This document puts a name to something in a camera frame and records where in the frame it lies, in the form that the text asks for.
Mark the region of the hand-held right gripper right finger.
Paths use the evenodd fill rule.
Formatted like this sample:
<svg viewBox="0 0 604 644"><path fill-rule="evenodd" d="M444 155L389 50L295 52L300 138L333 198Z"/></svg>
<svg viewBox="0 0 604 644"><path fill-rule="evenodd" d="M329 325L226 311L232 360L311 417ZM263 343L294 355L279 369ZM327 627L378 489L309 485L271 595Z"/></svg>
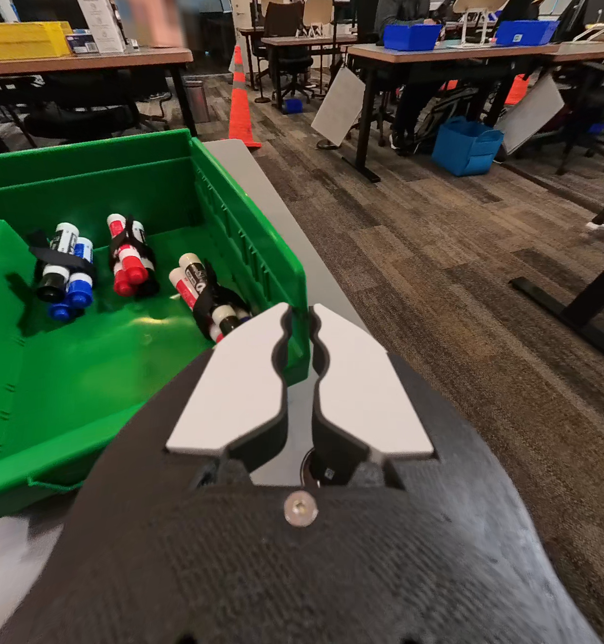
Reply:
<svg viewBox="0 0 604 644"><path fill-rule="evenodd" d="M322 304L310 310L314 445L326 463L429 459L435 448L391 358L367 331Z"/></svg>

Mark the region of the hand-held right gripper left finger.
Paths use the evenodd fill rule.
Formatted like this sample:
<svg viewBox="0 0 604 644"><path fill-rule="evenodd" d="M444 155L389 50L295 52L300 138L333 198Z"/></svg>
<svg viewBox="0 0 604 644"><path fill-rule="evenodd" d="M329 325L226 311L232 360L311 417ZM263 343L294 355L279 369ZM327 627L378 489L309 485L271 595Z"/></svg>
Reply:
<svg viewBox="0 0 604 644"><path fill-rule="evenodd" d="M281 452L291 318L291 306L278 303L217 345L167 440L169 453L226 457L255 471Z"/></svg>

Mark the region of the green plastic bin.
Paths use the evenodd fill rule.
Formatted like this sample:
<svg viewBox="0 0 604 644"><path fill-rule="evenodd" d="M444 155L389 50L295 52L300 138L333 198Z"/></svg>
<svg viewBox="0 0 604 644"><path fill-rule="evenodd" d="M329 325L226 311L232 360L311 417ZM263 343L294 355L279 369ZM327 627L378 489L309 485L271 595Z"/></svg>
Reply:
<svg viewBox="0 0 604 644"><path fill-rule="evenodd" d="M112 239L107 219L124 218ZM113 290L113 253L145 229L161 289ZM94 302L71 323L40 301L29 236L61 222L94 245ZM253 314L292 307L285 378L310 360L303 266L257 205L188 130L0 155L0 518L81 486L153 395L212 348L169 283L187 252L208 260Z"/></svg>

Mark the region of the black dry erase marker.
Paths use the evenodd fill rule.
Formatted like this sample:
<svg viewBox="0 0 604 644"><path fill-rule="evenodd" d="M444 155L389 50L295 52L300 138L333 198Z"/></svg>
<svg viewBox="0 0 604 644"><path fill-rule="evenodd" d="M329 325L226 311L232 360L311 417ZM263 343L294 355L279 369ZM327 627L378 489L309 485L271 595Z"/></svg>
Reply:
<svg viewBox="0 0 604 644"><path fill-rule="evenodd" d="M219 326L224 338L241 326L234 313L234 294L218 283L217 275L207 260L201 260L194 253L185 253L179 259L179 266L185 271L190 286L198 295L194 313L209 316ZM201 331L206 331L200 323Z"/></svg>
<svg viewBox="0 0 604 644"><path fill-rule="evenodd" d="M41 264L40 281L36 289L38 299L45 303L62 302L73 265L67 257L74 257L79 230L69 222L57 225L47 247L33 247L32 253Z"/></svg>
<svg viewBox="0 0 604 644"><path fill-rule="evenodd" d="M156 296L161 289L156 274L157 260L153 249L147 243L143 224L134 220L131 230L136 240L134 244L135 249L140 255L141 262L147 271L146 280L137 286L137 299L144 300Z"/></svg>

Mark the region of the black table leg base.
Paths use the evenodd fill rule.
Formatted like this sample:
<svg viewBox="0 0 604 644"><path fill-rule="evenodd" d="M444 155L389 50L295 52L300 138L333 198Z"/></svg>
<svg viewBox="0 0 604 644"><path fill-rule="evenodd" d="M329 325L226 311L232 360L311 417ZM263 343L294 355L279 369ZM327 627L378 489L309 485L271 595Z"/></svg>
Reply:
<svg viewBox="0 0 604 644"><path fill-rule="evenodd" d="M592 323L604 310L604 270L567 305L524 277L509 284L604 355L604 332Z"/></svg>

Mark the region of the blue fabric basket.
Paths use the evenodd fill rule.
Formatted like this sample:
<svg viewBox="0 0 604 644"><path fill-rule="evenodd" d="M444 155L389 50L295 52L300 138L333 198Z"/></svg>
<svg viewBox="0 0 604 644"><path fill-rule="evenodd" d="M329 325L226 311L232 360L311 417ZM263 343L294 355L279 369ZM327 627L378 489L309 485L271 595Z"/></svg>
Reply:
<svg viewBox="0 0 604 644"><path fill-rule="evenodd" d="M481 122L454 117L438 128L431 160L453 176L489 173L504 133Z"/></svg>

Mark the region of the orange striped traffic cone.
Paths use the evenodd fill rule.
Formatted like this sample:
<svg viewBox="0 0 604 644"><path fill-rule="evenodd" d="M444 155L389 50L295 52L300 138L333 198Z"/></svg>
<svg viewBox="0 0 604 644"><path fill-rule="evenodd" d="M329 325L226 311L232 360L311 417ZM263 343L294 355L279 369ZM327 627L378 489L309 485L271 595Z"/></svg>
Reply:
<svg viewBox="0 0 604 644"><path fill-rule="evenodd" d="M233 90L231 93L228 139L242 141L250 151L262 147L262 143L254 140L249 97L243 71L242 51L238 44L234 48L233 55Z"/></svg>

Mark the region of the white board panel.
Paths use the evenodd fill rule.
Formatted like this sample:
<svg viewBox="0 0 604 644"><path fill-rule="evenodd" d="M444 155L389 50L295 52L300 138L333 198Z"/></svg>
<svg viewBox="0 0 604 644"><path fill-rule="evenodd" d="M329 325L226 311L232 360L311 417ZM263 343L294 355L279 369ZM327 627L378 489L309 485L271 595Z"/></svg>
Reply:
<svg viewBox="0 0 604 644"><path fill-rule="evenodd" d="M494 128L503 133L502 147L507 156L529 141L564 108L564 100L551 73L539 77L532 89Z"/></svg>
<svg viewBox="0 0 604 644"><path fill-rule="evenodd" d="M341 67L312 122L321 136L316 148L338 149L361 114L365 83L353 71Z"/></svg>

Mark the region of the black backpack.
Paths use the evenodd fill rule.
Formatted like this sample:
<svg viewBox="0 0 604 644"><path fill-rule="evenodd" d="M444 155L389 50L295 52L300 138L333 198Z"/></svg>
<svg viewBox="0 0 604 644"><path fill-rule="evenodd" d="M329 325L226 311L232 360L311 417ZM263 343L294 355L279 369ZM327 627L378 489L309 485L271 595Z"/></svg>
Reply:
<svg viewBox="0 0 604 644"><path fill-rule="evenodd" d="M417 120L413 154L431 154L440 126L454 117L466 117L478 92L473 86L443 90L430 100Z"/></svg>

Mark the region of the metal trash can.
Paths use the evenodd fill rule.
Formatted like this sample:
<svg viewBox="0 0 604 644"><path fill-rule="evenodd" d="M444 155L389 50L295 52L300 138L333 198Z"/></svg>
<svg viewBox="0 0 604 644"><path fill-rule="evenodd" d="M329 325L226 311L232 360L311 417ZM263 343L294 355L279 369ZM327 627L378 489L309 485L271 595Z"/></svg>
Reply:
<svg viewBox="0 0 604 644"><path fill-rule="evenodd" d="M203 81L185 79L184 87L194 122L196 124L209 123L211 119Z"/></svg>

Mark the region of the black office chair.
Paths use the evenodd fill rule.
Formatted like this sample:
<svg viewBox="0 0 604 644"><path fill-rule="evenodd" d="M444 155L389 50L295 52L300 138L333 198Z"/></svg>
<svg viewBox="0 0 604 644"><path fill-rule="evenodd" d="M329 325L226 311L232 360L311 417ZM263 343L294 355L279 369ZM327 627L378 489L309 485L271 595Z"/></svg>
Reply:
<svg viewBox="0 0 604 644"><path fill-rule="evenodd" d="M97 141L140 126L129 73L116 69L63 72L43 77L49 101L24 117L26 133L67 143Z"/></svg>
<svg viewBox="0 0 604 644"><path fill-rule="evenodd" d="M295 37L298 29L303 26L304 4L292 2L290 4L272 4L270 13L270 37ZM281 97L287 95L293 99L296 92L302 94L309 104L314 98L314 91L303 84L306 73L309 71L313 58L309 49L304 46L280 46L275 50L278 60L278 78L282 75L290 77L288 85L280 87Z"/></svg>

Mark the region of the brown wooden table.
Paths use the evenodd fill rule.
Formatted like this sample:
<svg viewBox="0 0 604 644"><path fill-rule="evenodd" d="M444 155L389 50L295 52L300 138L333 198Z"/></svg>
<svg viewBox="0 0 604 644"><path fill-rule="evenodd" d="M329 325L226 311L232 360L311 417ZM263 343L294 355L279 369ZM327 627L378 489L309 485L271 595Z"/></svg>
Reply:
<svg viewBox="0 0 604 644"><path fill-rule="evenodd" d="M274 101L274 106L283 112L283 102L285 99L291 99L290 95L287 95L282 99L281 97L281 91L279 85L284 87L285 85L288 85L290 81L290 77L287 75L282 75L280 78L278 78L278 60L276 58L276 53L275 50L277 47L280 46L304 46L309 49L309 53L313 58L318 56L320 58L324 56L334 56L338 53L341 53L346 46L355 44L357 41L357 38L355 35L352 34L340 34L336 36L335 38L332 37L309 37L309 36L299 36L299 37L263 37L262 38L263 44L266 45L267 53L268 53L268 73L270 75L272 84L273 84L273 101ZM316 96L322 96L322 91L317 90L314 87L308 87L310 89L313 89L314 91L314 98Z"/></svg>
<svg viewBox="0 0 604 644"><path fill-rule="evenodd" d="M365 89L362 100L361 124L357 149L353 159L342 159L371 183L380 181L379 175L366 166L370 141L371 117L375 99L377 74L390 71L392 76L406 79L409 85L450 80L471 79L480 81L481 92L473 101L471 118L477 119L490 95L495 82L498 91L484 123L496 125L515 77L533 70L535 64L552 59L560 44L543 46L489 46L454 48L437 46L428 52L401 52L376 44L355 44L348 47L348 56L356 67L365 72Z"/></svg>
<svg viewBox="0 0 604 644"><path fill-rule="evenodd" d="M0 60L0 77L32 76L49 73L79 73L103 69L159 68L169 71L185 127L193 137L198 133L182 77L193 54L185 47L145 47L126 53L91 53L58 58Z"/></svg>

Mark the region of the blue plastic bin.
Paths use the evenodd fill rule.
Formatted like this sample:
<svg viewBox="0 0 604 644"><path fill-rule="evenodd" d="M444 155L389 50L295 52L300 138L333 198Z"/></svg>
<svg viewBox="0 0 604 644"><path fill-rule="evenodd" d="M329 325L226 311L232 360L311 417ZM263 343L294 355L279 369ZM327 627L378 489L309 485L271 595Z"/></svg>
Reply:
<svg viewBox="0 0 604 644"><path fill-rule="evenodd" d="M390 24L383 32L383 46L397 52L430 52L439 40L442 25Z"/></svg>
<svg viewBox="0 0 604 644"><path fill-rule="evenodd" d="M545 46L558 26L558 20L505 20L498 26L494 42L501 47Z"/></svg>

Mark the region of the white sign card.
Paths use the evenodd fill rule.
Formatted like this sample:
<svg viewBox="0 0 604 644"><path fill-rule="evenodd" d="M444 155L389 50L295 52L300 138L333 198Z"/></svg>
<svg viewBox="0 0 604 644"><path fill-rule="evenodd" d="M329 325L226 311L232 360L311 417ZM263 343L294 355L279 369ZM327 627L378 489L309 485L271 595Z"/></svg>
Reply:
<svg viewBox="0 0 604 644"><path fill-rule="evenodd" d="M110 1L77 1L99 53L124 53L126 44Z"/></svg>

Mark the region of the yellow plastic bin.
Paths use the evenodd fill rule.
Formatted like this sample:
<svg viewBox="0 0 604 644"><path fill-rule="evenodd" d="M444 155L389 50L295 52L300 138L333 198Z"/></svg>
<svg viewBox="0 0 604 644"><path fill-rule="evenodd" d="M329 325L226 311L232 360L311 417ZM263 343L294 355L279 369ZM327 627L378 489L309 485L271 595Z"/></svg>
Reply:
<svg viewBox="0 0 604 644"><path fill-rule="evenodd" d="M71 33L66 21L0 23L0 61L69 56Z"/></svg>

